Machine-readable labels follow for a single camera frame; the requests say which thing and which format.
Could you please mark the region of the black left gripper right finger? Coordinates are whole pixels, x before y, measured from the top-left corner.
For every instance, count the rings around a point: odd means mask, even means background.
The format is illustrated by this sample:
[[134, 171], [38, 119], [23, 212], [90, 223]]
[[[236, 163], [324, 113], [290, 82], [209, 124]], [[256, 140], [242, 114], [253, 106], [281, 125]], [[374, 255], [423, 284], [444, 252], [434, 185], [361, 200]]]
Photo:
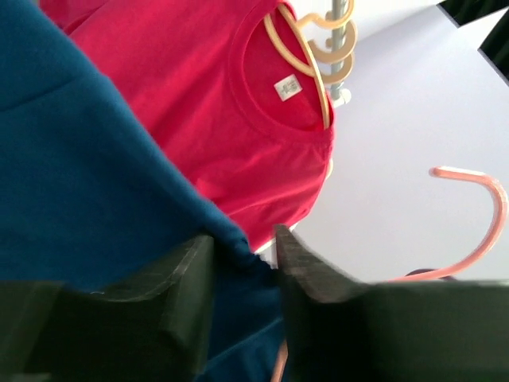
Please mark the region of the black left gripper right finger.
[[362, 283], [275, 236], [290, 380], [507, 380], [507, 283]]

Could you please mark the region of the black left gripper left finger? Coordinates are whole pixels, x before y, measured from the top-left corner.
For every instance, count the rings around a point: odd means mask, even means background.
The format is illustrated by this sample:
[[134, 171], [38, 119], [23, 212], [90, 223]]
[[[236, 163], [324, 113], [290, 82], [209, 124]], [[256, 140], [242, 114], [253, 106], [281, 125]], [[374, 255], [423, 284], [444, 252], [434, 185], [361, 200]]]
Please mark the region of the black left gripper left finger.
[[197, 236], [94, 294], [2, 282], [2, 380], [193, 380], [207, 361], [214, 251]]

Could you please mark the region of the blue t shirt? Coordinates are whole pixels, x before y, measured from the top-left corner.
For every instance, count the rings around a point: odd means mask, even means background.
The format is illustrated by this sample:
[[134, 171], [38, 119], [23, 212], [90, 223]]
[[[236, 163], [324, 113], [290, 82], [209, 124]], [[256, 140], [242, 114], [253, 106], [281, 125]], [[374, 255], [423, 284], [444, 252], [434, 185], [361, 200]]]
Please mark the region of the blue t shirt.
[[197, 236], [215, 245], [204, 370], [286, 381], [277, 272], [159, 150], [31, 1], [1, 4], [1, 284], [100, 293]]

